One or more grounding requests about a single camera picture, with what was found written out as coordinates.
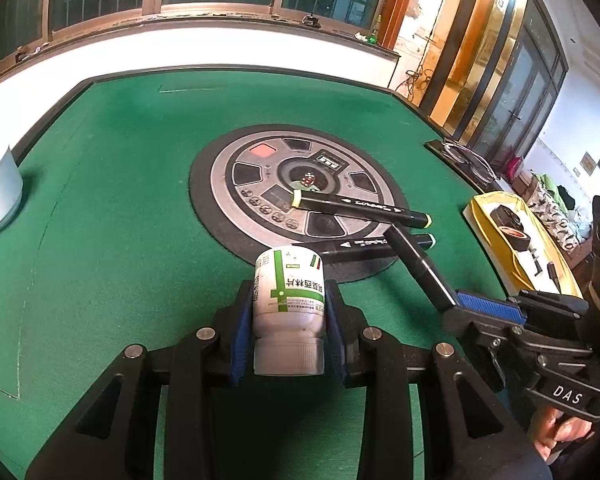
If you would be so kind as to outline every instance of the patterned fabric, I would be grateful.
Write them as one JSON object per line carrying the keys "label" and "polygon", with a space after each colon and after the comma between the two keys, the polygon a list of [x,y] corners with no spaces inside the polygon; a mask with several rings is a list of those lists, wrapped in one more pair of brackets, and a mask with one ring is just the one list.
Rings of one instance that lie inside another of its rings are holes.
{"label": "patterned fabric", "polygon": [[542,222],[558,246],[567,254],[571,254],[579,245],[579,241],[568,218],[560,211],[551,194],[541,184],[538,184],[535,191],[526,200],[526,204]]}

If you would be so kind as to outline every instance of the roll of tape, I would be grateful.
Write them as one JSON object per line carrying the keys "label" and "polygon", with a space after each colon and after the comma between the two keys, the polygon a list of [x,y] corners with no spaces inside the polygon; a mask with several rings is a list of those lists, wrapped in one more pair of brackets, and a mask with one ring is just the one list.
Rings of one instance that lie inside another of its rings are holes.
{"label": "roll of tape", "polygon": [[498,229],[500,229],[500,232],[504,234],[504,237],[507,239],[507,242],[509,242],[514,251],[523,253],[524,251],[529,250],[529,245],[531,245],[531,237],[528,234],[518,231],[513,227],[500,226]]}

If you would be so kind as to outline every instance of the pill bottle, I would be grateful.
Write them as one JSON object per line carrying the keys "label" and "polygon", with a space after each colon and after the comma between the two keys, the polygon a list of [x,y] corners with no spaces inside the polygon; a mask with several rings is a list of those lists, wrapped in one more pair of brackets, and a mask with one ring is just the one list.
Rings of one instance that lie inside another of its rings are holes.
{"label": "pill bottle", "polygon": [[324,373],[324,275],[318,254],[283,246],[256,260],[253,331],[256,375]]}

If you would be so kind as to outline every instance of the metal screw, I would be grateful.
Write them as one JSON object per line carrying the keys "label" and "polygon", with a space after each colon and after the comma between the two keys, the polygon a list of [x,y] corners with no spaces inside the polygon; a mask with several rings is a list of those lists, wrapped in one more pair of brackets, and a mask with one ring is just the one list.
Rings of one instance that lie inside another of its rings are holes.
{"label": "metal screw", "polygon": [[438,343],[436,345],[436,352],[442,355],[442,357],[451,357],[455,350],[449,343]]}
{"label": "metal screw", "polygon": [[362,331],[362,335],[371,341],[375,341],[382,337],[382,330],[375,326],[368,326]]}
{"label": "metal screw", "polygon": [[207,341],[216,337],[216,331],[211,327],[205,326],[196,332],[196,337],[202,341]]}
{"label": "metal screw", "polygon": [[125,348],[125,357],[135,359],[136,357],[140,357],[142,352],[144,352],[144,349],[140,345],[129,345]]}

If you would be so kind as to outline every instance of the green felt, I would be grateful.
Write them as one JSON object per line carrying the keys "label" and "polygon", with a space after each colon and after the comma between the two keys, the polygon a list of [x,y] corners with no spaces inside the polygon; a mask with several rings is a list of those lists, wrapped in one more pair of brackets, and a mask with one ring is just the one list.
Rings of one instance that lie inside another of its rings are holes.
{"label": "green felt", "polygon": [[[251,72],[95,84],[23,161],[24,206],[0,232],[0,457],[19,478],[127,344],[174,344],[208,324],[240,280],[252,278],[253,267],[202,227],[187,189],[190,165],[206,144],[262,123],[316,128],[365,150],[412,208],[432,216],[438,243],[430,255],[452,286],[503,296],[460,215],[474,192],[423,147],[436,134],[395,98]],[[369,323],[405,343],[448,340],[401,263],[343,285],[342,293]],[[247,374],[240,387],[214,393],[222,471],[227,479],[247,470],[261,479],[354,478],[364,397],[331,373]],[[158,439],[157,469],[161,449]],[[416,466],[421,478],[421,455]]]}

